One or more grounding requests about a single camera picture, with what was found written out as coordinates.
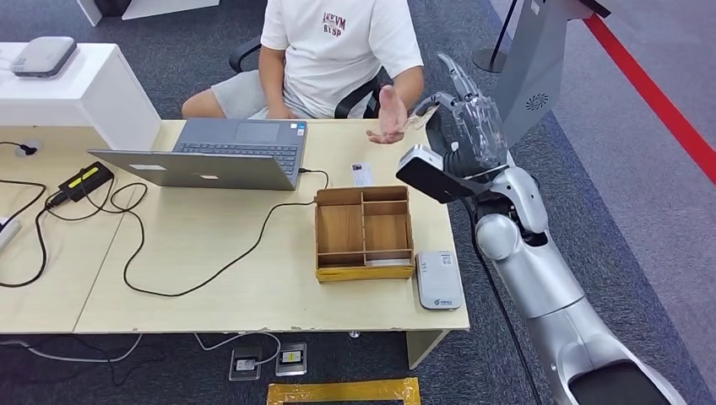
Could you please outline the person's left hand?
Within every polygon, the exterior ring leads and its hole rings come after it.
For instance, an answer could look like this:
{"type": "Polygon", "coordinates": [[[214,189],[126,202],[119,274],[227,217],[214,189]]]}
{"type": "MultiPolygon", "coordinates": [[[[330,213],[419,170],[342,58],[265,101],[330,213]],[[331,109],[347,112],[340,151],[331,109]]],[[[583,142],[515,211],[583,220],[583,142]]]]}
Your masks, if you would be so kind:
{"type": "Polygon", "coordinates": [[[368,139],[378,144],[393,144],[404,138],[408,119],[407,109],[392,85],[382,87],[379,93],[379,130],[367,131],[368,139]]]}

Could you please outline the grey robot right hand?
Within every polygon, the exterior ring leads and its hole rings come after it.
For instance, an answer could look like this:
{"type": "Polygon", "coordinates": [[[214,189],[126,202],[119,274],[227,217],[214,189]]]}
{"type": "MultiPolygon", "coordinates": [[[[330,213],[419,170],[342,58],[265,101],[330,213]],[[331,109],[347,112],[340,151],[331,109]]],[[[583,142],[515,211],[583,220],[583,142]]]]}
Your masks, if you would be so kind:
{"type": "Polygon", "coordinates": [[[414,109],[413,117],[426,129],[431,150],[442,158],[443,170],[465,178],[504,166],[508,146],[496,103],[449,55],[439,52],[437,56],[447,67],[458,94],[438,91],[426,97],[414,109]],[[457,133],[451,139],[442,134],[437,114],[440,106],[454,119],[457,133]]]}

